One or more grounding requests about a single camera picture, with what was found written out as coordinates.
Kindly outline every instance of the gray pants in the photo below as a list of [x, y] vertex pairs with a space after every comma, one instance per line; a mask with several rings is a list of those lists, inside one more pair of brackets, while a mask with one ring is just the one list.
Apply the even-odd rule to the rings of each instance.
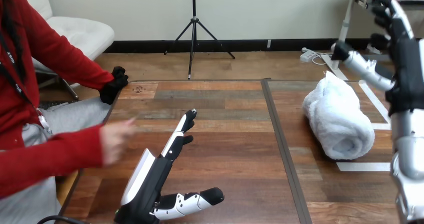
[[[111, 106], [100, 98], [61, 104], [41, 110], [53, 134], [78, 131], [100, 124]], [[26, 124], [22, 130], [25, 146], [42, 144], [49, 134], [40, 126]], [[54, 176], [42, 180], [18, 193], [0, 200], [0, 222], [5, 224], [35, 224], [49, 215], [57, 215], [61, 205], [56, 197]]]

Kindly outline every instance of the white desk leg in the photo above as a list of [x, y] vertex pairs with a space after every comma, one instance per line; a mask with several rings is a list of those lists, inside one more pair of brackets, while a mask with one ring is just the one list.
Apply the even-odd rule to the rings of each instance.
[[349, 30], [349, 24], [351, 23], [351, 15], [352, 15], [352, 9], [354, 7], [355, 0], [349, 0], [349, 3], [347, 5], [348, 10], [346, 10], [346, 16], [344, 17], [343, 23], [341, 25], [341, 31], [340, 36], [338, 37], [338, 40], [345, 41], [346, 36]]
[[[349, 3], [347, 5], [348, 9], [346, 10], [346, 15], [341, 25], [341, 31], [340, 31], [340, 36], [338, 40], [343, 42], [346, 40], [346, 36], [349, 30], [349, 24], [351, 23], [350, 20], [351, 20], [354, 3], [355, 3], [355, 0], [349, 0]], [[330, 58], [325, 58], [324, 61], [337, 77], [339, 77], [342, 80], [348, 80], [347, 77], [339, 69], [339, 61], [332, 61]]]

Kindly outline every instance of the tripod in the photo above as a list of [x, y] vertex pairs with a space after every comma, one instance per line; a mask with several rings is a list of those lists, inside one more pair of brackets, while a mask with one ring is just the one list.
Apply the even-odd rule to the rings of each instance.
[[188, 73], [188, 79], [190, 79], [192, 77], [192, 73], [191, 73], [192, 71], [191, 70], [192, 70], [192, 62], [193, 62], [193, 57], [194, 57], [194, 52], [195, 52], [194, 47], [196, 46], [196, 43], [198, 41], [197, 40], [197, 28], [196, 28], [197, 24], [199, 24], [215, 40], [215, 42], [219, 45], [219, 47], [221, 48], [221, 50], [223, 52], [229, 53], [229, 55], [231, 55], [231, 57], [233, 59], [235, 59], [234, 55], [231, 52], [226, 51], [224, 49], [223, 45], [221, 44], [221, 42], [217, 38], [215, 38], [215, 36], [196, 17], [196, 0], [192, 0], [192, 1], [193, 1], [193, 18], [190, 20], [190, 23], [187, 25], [187, 27], [177, 37], [177, 39], [172, 43], [171, 47], [168, 50], [166, 50], [165, 53], [164, 53], [165, 55], [167, 55], [167, 53], [170, 52], [173, 49], [173, 47], [175, 46], [175, 43], [181, 38], [181, 36], [190, 27], [190, 25], [193, 25], [193, 31], [192, 31], [192, 35], [191, 35], [191, 44], [192, 44], [191, 46], [192, 46], [192, 48], [191, 48], [191, 51], [190, 51], [190, 64], [188, 66], [188, 70], [189, 70], [188, 71], [189, 72]]

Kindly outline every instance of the lanyard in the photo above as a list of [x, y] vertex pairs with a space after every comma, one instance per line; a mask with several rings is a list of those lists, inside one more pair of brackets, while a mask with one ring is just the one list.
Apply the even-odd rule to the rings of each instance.
[[[10, 58], [10, 63], [12, 64], [13, 68], [16, 70], [17, 75], [19, 75], [19, 78], [21, 80], [22, 83], [24, 83], [24, 79], [22, 77], [22, 75], [20, 74], [20, 72], [18, 71], [18, 68], [16, 67], [14, 58], [11, 54], [11, 52], [9, 51], [9, 48], [7, 47], [6, 41], [3, 37], [3, 35], [0, 33], [0, 44], [3, 46], [3, 49], [6, 50], [7, 55]], [[7, 81], [9, 81], [9, 83], [16, 89], [16, 91], [19, 93], [19, 95], [22, 96], [23, 99], [25, 99], [28, 103], [30, 103], [32, 105], [32, 107], [35, 109], [36, 113], [38, 114], [38, 119], [40, 120], [40, 123], [42, 125], [42, 127], [51, 135], [52, 134], [52, 130], [50, 129], [46, 118], [41, 115], [41, 112], [34, 106], [34, 104], [31, 102], [31, 100], [28, 98], [28, 96], [25, 94], [25, 92], [23, 91], [22, 87], [19, 86], [19, 84], [15, 81], [15, 79], [12, 77], [12, 75], [9, 73], [9, 71], [7, 71], [6, 67], [4, 66], [4, 64], [0, 61], [0, 73], [2, 73]]]
[[[24, 79], [22, 78], [21, 74], [18, 71], [18, 68], [16, 67], [14, 58], [11, 54], [11, 52], [9, 51], [9, 48], [7, 47], [6, 41], [3, 37], [3, 35], [0, 33], [0, 44], [3, 46], [3, 49], [6, 50], [7, 55], [10, 58], [10, 63], [12, 64], [13, 68], [16, 70], [17, 75], [19, 76], [21, 82], [24, 82]], [[27, 102], [29, 102], [32, 106], [33, 103], [31, 102], [31, 100], [28, 98], [28, 96], [25, 94], [25, 92], [23, 91], [22, 87], [19, 86], [19, 84], [14, 80], [14, 78], [12, 77], [12, 75], [9, 73], [9, 71], [7, 71], [6, 67], [4, 66], [4, 64], [0, 61], [0, 72], [6, 77], [7, 81], [10, 83], [10, 85], [12, 85], [16, 91], [19, 93], [19, 95], [22, 96], [22, 98], [24, 98]]]

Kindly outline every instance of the white chair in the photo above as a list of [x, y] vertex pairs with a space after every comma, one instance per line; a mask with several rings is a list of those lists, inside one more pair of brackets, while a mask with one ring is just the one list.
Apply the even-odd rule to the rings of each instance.
[[[47, 21], [52, 29], [54, 29], [59, 35], [65, 36], [73, 46], [80, 49], [91, 60], [97, 58], [114, 41], [114, 31], [108, 25], [80, 18], [54, 17], [49, 0], [28, 0], [28, 2]], [[34, 58], [33, 63], [36, 72], [57, 76], [54, 71], [47, 68]], [[39, 88], [52, 84], [56, 80], [62, 81], [72, 96], [75, 99], [78, 99], [78, 95], [72, 87], [66, 82], [66, 80], [59, 76], [41, 83]]]

